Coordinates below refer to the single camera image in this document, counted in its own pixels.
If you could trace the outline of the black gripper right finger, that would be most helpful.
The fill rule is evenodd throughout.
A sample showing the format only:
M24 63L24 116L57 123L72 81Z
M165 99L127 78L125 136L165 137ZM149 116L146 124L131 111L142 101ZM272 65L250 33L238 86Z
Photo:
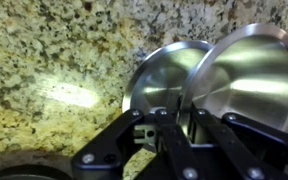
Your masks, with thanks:
M288 133L226 113L216 118L205 109L189 111L189 129L199 125L244 180L288 180Z

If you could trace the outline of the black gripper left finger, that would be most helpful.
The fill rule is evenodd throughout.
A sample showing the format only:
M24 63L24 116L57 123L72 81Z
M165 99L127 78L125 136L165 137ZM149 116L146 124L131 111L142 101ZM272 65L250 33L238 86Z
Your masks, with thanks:
M135 142L135 127L153 123L153 114L137 109L121 114L72 157L75 180L121 180L124 166L143 147Z

